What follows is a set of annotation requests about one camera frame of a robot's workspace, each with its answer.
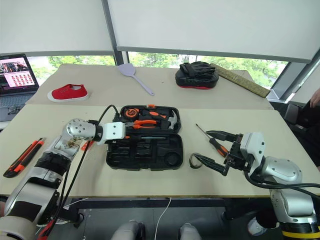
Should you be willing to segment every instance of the white roller shade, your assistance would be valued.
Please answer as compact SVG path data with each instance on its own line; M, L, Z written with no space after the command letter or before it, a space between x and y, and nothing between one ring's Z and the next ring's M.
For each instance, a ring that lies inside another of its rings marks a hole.
M209 51L308 62L320 48L319 0L108 2L119 50Z
M101 0L0 0L0 53L112 51Z

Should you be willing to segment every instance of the open toolbox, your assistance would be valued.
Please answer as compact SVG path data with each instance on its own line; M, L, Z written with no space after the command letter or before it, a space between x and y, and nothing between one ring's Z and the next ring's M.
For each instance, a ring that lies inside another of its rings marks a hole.
M107 141L106 163L111 168L162 171L181 166L184 154L176 108L128 105L121 109L120 121L127 126L125 138Z

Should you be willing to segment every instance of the spatula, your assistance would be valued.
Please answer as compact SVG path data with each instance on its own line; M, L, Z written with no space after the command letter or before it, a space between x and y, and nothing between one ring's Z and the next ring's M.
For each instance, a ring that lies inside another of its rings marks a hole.
M117 66L117 68L124 76L134 78L151 96L155 95L155 93L149 87L147 87L139 78L135 76L136 68L131 63L121 64Z

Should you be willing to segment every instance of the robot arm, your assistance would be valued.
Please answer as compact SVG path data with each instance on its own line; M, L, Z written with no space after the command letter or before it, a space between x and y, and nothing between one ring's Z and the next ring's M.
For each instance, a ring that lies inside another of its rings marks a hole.
M0 218L0 239L35 238L36 225L46 224L55 213L59 198L57 189L82 141L92 140L101 145L107 140L123 139L125 135L123 122L103 126L92 120L68 122L8 198L5 216Z
M215 163L213 159L194 154L194 156L209 168L226 176L231 168L244 171L252 184L299 184L302 182L302 171L288 159L278 159L272 156L264 157L265 140L260 132L230 134L224 131L207 131L208 135L233 142L225 157L224 164ZM270 198L277 220L280 222L282 234L294 239L320 239L317 216L310 195L294 189L269 189Z

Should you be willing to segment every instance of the floor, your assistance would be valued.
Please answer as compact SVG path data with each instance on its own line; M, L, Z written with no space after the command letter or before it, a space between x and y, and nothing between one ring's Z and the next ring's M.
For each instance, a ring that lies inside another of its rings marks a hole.
M163 208L120 208L81 210L85 220L77 229L72 224L56 225L49 240L109 240L123 223L135 219L144 222L146 239L155 238L155 229ZM281 231L270 229L262 236L251 238L246 230L251 216L224 222L223 207L175 207L168 208L162 216L156 239L176 240L178 229L184 223L194 225L203 240L282 240Z

